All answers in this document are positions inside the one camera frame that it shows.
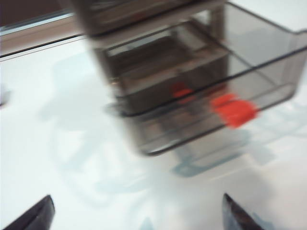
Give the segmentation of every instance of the red tab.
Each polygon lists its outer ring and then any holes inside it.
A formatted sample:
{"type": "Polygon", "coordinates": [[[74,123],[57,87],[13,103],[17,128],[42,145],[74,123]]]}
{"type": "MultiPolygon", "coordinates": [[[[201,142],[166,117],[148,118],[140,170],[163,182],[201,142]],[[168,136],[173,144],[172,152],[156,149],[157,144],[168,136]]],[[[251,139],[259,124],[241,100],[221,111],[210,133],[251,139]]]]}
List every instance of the red tab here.
{"type": "Polygon", "coordinates": [[[220,96],[213,99],[210,104],[226,125],[232,128],[238,128],[256,118],[258,113],[252,102],[240,100],[235,94],[220,96]]]}
{"type": "MultiPolygon", "coordinates": [[[[192,92],[193,91],[189,89],[183,82],[177,82],[176,84],[172,85],[172,95],[174,98],[180,98],[192,92]]],[[[186,104],[193,100],[195,100],[195,96],[189,96],[179,100],[178,103],[186,104]]]]}

